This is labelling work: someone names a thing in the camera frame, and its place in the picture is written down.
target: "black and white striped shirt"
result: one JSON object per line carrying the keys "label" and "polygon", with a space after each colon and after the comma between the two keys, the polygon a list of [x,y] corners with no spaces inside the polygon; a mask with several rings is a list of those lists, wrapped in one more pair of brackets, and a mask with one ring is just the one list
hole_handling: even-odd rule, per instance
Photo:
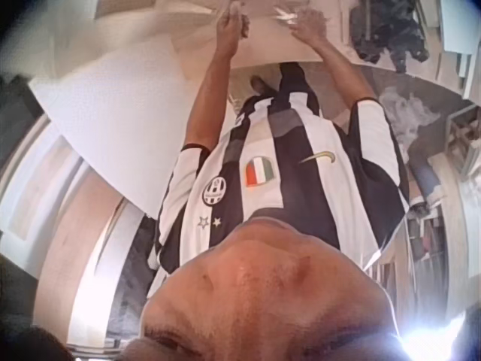
{"label": "black and white striped shirt", "polygon": [[397,229],[407,176],[381,105],[357,102],[346,135],[307,107],[306,93],[291,93],[282,111],[271,102],[241,114],[212,153],[196,144],[180,152],[159,215],[157,286],[256,215],[320,238],[363,269]]}

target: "star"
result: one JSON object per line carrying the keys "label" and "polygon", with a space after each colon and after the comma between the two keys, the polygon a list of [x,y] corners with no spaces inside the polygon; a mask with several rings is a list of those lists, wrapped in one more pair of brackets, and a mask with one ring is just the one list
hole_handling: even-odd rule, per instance
{"label": "star", "polygon": [[210,225],[210,222],[209,222],[209,217],[199,217],[199,222],[197,224],[197,226],[200,226],[202,227],[202,229],[204,229],[205,227],[209,226]]}
{"label": "star", "polygon": [[212,223],[215,227],[218,227],[222,224],[222,222],[220,221],[220,218],[214,218],[213,220],[213,223]]}

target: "gold swoosh logo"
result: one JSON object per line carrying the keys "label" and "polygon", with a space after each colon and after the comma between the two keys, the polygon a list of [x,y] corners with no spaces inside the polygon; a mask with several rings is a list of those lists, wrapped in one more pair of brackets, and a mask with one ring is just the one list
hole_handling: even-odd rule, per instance
{"label": "gold swoosh logo", "polygon": [[309,162],[310,160],[313,160],[313,159],[316,159],[316,158],[323,158],[324,156],[329,158],[331,160],[331,163],[334,163],[336,161],[336,156],[334,155],[334,153],[332,153],[332,152],[321,152],[321,153],[314,154],[313,156],[307,157],[303,161],[299,162],[299,164]]}

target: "tricolor shield patch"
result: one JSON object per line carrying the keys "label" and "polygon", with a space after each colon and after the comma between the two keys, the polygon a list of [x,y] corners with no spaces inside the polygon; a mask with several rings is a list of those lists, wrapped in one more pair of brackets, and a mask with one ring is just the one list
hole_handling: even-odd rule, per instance
{"label": "tricolor shield patch", "polygon": [[248,187],[260,186],[274,179],[272,162],[264,157],[252,158],[246,166],[246,180]]}

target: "hand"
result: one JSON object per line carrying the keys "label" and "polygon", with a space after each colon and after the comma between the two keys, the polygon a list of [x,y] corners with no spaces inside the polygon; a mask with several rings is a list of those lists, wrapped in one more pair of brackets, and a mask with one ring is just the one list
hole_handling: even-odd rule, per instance
{"label": "hand", "polygon": [[217,22],[216,56],[232,59],[239,40],[247,36],[249,22],[241,13],[241,2],[234,1]]}
{"label": "hand", "polygon": [[290,25],[292,35],[310,47],[319,42],[328,41],[326,38],[325,18],[321,11],[304,8],[298,11],[296,24]]}

